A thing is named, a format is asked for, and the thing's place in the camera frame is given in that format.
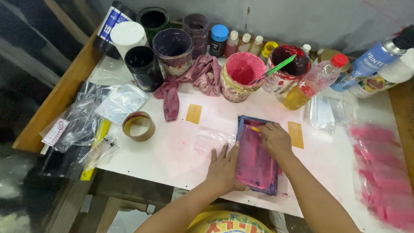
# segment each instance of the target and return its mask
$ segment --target blue bottle cap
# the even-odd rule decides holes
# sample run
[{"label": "blue bottle cap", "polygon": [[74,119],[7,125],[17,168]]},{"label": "blue bottle cap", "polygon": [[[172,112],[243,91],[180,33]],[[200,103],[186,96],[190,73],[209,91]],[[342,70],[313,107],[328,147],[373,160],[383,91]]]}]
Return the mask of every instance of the blue bottle cap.
[{"label": "blue bottle cap", "polygon": [[227,40],[227,37],[229,36],[229,30],[226,26],[217,24],[214,25],[213,28],[211,28],[211,38],[217,42],[222,42]]}]

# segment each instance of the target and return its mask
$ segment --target cloth rag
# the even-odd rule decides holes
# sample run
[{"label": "cloth rag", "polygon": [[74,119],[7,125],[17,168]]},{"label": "cloth rag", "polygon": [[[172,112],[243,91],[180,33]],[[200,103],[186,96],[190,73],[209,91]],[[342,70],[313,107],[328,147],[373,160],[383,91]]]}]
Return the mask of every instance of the cloth rag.
[{"label": "cloth rag", "polygon": [[167,75],[164,83],[154,93],[157,99],[164,99],[164,117],[166,121],[174,121],[178,116],[180,100],[177,88],[180,83],[193,83],[201,93],[208,96],[220,94],[221,66],[215,56],[201,55],[187,72],[177,77]]}]

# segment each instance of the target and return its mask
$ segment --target white table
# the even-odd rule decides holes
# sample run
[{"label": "white table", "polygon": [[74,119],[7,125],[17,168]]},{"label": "white table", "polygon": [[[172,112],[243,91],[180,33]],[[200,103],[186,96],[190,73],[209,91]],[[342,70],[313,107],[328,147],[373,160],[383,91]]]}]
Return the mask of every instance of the white table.
[{"label": "white table", "polygon": [[[130,83],[132,75],[123,60],[103,57],[88,81],[101,85]],[[302,125],[304,149],[293,147],[293,152],[318,181],[343,205],[357,226],[365,233],[395,232],[369,214],[367,208],[356,199],[360,191],[354,171],[354,154],[346,131],[337,126],[335,135],[329,135],[300,121],[300,110],[289,111],[275,96],[259,89],[242,103],[231,103],[220,97],[208,97],[192,84],[181,84],[178,89],[180,109],[176,121],[166,122],[163,101],[152,97],[140,111],[147,112],[156,125],[155,134],[145,142],[135,142],[122,133],[120,126],[111,124],[109,133],[119,136],[121,150],[112,159],[98,165],[99,168],[167,184],[183,189],[192,189],[201,183],[207,174],[209,154],[194,154],[197,133],[205,127],[231,136],[237,132],[237,115],[244,114],[279,122],[287,130],[287,122]],[[342,98],[352,103],[359,118],[374,119],[395,126],[390,98],[387,92],[375,98],[357,100],[348,91],[337,93],[330,88],[324,95]],[[185,120],[189,104],[202,106],[199,125]],[[220,149],[219,142],[211,145]],[[278,177],[278,195],[270,197],[259,192],[232,192],[222,198],[239,203],[303,217],[291,184],[282,174]]]}]

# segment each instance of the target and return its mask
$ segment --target red bottle cap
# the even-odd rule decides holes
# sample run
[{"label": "red bottle cap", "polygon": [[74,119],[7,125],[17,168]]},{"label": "red bottle cap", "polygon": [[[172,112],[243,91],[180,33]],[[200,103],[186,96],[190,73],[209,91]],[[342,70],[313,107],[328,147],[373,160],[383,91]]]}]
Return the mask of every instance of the red bottle cap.
[{"label": "red bottle cap", "polygon": [[348,58],[344,54],[337,54],[331,58],[331,63],[335,67],[342,68],[348,63]]}]

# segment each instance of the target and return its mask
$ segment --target gray wall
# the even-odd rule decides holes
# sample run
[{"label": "gray wall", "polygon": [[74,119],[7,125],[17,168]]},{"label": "gray wall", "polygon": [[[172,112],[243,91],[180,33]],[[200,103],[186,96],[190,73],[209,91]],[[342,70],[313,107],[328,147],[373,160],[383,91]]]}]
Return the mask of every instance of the gray wall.
[{"label": "gray wall", "polygon": [[[93,0],[103,18],[112,0]],[[413,0],[121,0],[138,13],[144,7],[166,9],[171,20],[201,13],[210,27],[220,23],[287,43],[363,51],[402,26],[414,23]]]}]

